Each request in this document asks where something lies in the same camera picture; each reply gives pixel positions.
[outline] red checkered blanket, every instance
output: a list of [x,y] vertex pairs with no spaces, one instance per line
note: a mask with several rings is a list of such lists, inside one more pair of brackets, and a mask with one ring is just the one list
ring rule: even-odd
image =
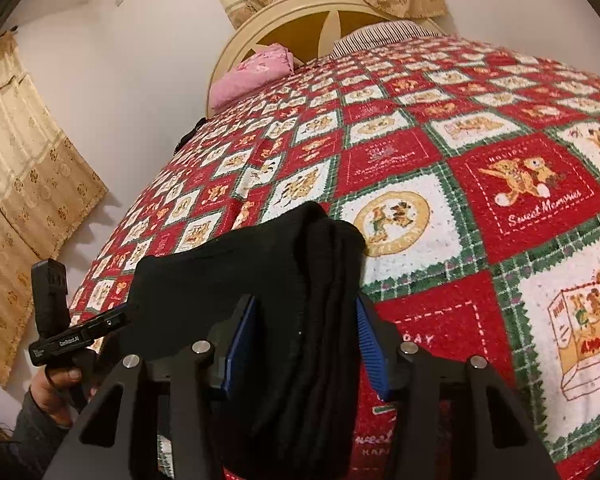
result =
[[[455,37],[321,60],[211,119],[146,188],[77,291],[124,301],[146,254],[315,200],[367,242],[363,290],[405,340],[484,355],[563,478],[600,458],[600,78]],[[364,372],[352,478],[395,411]]]

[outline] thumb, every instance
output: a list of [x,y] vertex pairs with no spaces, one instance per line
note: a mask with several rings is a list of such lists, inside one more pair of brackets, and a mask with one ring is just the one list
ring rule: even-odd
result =
[[52,382],[50,386],[55,387],[56,390],[67,390],[80,383],[82,379],[80,368],[57,368],[48,370],[47,375]]

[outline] wooden headboard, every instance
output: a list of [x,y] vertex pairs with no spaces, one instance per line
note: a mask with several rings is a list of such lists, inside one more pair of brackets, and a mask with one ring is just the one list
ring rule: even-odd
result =
[[[331,53],[341,37],[365,25],[396,20],[370,7],[364,0],[279,0],[251,16],[226,44],[211,75],[206,92],[216,80],[258,50],[279,43],[302,62]],[[444,33],[429,18],[414,20],[421,27]]]

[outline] human hand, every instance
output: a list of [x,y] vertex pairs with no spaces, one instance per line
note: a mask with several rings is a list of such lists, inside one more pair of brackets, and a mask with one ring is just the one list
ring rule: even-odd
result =
[[80,368],[50,369],[46,374],[45,369],[40,368],[31,381],[31,397],[33,397],[40,410],[50,416],[58,426],[68,428],[73,423],[71,412],[58,391],[68,390],[72,386],[76,386],[81,379],[82,372]]

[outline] pink floral fabric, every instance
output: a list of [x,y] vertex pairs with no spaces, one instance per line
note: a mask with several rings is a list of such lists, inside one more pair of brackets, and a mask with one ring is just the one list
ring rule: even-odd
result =
[[230,105],[253,95],[254,91],[294,72],[294,56],[274,43],[229,70],[222,79],[211,85],[209,104],[221,112]]

